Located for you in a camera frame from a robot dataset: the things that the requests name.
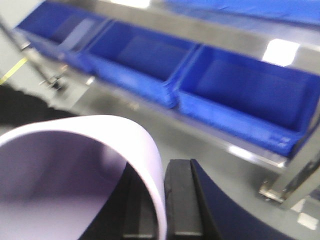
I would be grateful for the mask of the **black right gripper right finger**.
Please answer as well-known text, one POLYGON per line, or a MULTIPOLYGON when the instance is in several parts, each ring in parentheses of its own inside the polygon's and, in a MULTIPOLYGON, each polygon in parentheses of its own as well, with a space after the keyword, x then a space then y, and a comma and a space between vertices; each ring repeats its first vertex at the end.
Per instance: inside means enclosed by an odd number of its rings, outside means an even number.
POLYGON ((273 240, 275 231, 232 201, 194 159, 165 173, 168 240, 273 240))

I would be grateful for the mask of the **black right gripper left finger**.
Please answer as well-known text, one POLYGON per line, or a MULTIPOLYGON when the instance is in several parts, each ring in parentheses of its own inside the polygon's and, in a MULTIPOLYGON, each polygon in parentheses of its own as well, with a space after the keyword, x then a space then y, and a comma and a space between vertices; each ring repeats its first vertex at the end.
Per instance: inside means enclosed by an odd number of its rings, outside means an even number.
POLYGON ((82 234, 83 240, 156 240, 158 223, 142 179, 126 164, 109 199, 82 234))

